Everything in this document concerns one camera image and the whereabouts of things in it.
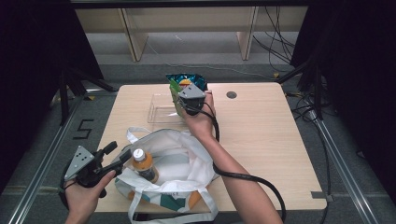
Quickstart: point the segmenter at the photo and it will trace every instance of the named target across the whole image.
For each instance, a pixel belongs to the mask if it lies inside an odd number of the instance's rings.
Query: forearm
[[[205,137],[199,140],[220,170],[248,175],[248,171],[216,139]],[[245,223],[281,223],[271,200],[258,183],[231,177],[223,177],[223,181]]]
[[[85,224],[88,223],[90,216],[86,214],[69,213],[64,224]]]

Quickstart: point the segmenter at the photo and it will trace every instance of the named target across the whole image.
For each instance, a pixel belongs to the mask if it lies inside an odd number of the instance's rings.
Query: human arm
[[[207,92],[203,110],[216,114],[213,96]],[[216,140],[212,134],[212,119],[205,114],[183,114],[191,133],[201,142],[216,166],[225,172],[248,175],[248,171]],[[253,181],[222,177],[230,198],[245,223],[282,223],[279,214],[262,187]]]
[[[95,211],[102,190],[113,179],[115,171],[110,171],[92,188],[84,188],[79,184],[68,181],[66,186],[72,184],[65,191],[69,215],[65,224],[87,223],[91,214]]]

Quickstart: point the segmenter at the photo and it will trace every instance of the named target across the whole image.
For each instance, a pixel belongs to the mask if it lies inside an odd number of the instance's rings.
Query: black hole
[[[236,98],[236,92],[234,92],[234,91],[227,92],[227,97],[230,99]]]

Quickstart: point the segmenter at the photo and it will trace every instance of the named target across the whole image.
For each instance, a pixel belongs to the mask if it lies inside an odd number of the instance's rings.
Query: bottle label
[[[141,175],[143,178],[147,179],[148,181],[151,181],[155,177],[155,173],[152,170],[152,168],[149,168],[144,171],[138,171],[139,175]]]

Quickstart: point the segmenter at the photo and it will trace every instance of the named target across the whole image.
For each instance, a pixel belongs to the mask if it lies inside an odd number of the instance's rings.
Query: finger
[[[190,115],[187,113],[187,111],[186,111],[185,108],[182,108],[181,114],[183,115],[183,118],[186,118],[187,116],[190,116]]]
[[[206,97],[205,102],[209,105],[213,105],[213,93],[212,91],[205,91]]]
[[[67,180],[66,182],[64,182],[64,188],[66,189],[75,184],[77,184],[77,180],[75,178]]]
[[[115,174],[116,171],[112,170],[103,176],[99,183],[94,187],[95,191],[99,194],[108,185],[108,183],[110,183]]]

